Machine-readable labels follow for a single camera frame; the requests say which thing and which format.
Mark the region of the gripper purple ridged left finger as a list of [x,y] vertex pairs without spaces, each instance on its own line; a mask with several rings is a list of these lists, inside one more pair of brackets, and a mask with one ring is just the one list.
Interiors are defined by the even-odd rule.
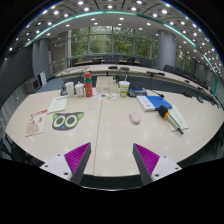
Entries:
[[79,185],[90,154],[91,143],[86,143],[66,154],[55,155],[41,169]]

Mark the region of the gripper purple ridged right finger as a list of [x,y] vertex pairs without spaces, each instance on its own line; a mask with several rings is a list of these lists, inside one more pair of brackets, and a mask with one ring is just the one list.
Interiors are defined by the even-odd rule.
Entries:
[[148,185],[181,170],[181,167],[167,155],[159,156],[136,143],[133,144],[133,156],[143,185]]

